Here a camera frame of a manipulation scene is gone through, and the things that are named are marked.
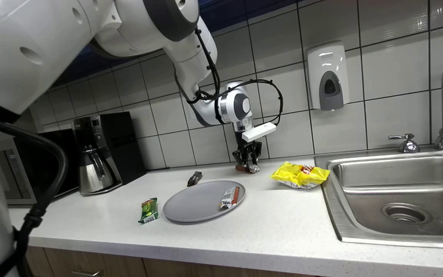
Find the kitchen counter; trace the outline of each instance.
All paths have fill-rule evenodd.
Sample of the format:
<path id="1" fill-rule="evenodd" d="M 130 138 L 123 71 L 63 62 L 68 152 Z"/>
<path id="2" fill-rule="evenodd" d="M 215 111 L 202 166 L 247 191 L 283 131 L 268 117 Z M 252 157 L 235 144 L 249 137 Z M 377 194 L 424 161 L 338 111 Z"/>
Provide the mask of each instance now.
<path id="1" fill-rule="evenodd" d="M 269 177 L 283 161 L 261 161 L 255 175 L 233 164 L 194 166 L 148 172 L 103 195 L 76 192 L 51 204 L 30 245 L 327 277 L 443 277 L 443 249 L 340 242 L 319 188 L 296 190 Z M 314 164 L 312 156 L 288 161 Z M 210 221 L 169 221 L 163 204 L 195 170 L 203 172 L 201 182 L 243 184 L 246 198 Z M 158 197 L 160 218 L 141 225 L 141 203 L 151 197 Z M 26 212 L 10 209 L 18 228 Z"/>

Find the gray plate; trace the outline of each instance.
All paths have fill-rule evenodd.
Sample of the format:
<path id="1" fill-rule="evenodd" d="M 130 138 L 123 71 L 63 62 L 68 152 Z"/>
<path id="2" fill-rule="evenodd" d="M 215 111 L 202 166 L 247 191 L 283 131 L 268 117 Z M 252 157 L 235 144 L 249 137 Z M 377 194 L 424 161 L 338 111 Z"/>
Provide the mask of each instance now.
<path id="1" fill-rule="evenodd" d="M 230 209 L 220 209 L 225 190 L 234 186 L 240 187 L 237 205 Z M 163 214 L 170 220 L 179 222 L 198 222 L 213 219 L 232 209 L 244 200 L 246 188 L 234 181 L 211 181 L 197 184 L 179 191 L 163 205 Z"/>

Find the coffee maker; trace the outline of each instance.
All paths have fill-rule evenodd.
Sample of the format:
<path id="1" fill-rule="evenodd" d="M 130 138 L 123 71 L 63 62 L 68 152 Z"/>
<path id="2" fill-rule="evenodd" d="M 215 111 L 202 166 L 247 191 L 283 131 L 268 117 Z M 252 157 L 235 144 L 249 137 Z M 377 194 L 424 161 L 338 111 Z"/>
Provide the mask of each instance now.
<path id="1" fill-rule="evenodd" d="M 129 112 L 77 118 L 82 195 L 109 192 L 146 174 Z"/>

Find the microwave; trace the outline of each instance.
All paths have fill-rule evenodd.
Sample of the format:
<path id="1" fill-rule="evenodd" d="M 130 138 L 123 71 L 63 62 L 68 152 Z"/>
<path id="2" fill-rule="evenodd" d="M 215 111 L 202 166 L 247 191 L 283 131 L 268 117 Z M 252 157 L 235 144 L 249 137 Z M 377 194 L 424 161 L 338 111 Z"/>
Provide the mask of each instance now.
<path id="1" fill-rule="evenodd" d="M 69 167 L 56 197 L 79 186 L 79 151 L 71 129 L 40 133 L 66 153 Z M 33 205 L 56 177 L 58 160 L 50 152 L 11 137 L 0 140 L 0 180 L 8 205 Z"/>

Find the drawer handle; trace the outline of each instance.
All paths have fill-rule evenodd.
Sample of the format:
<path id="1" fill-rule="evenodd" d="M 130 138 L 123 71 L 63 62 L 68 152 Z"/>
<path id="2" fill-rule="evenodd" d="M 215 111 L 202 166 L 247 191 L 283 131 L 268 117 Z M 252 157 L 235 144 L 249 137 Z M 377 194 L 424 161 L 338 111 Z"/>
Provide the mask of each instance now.
<path id="1" fill-rule="evenodd" d="M 75 275 L 79 275 L 79 276 L 89 276 L 89 277 L 93 277 L 93 276 L 102 276 L 102 272 L 103 269 L 95 272 L 95 273 L 90 273 L 90 272 L 82 272 L 81 271 L 81 265 L 77 266 L 71 273 L 75 274 Z"/>

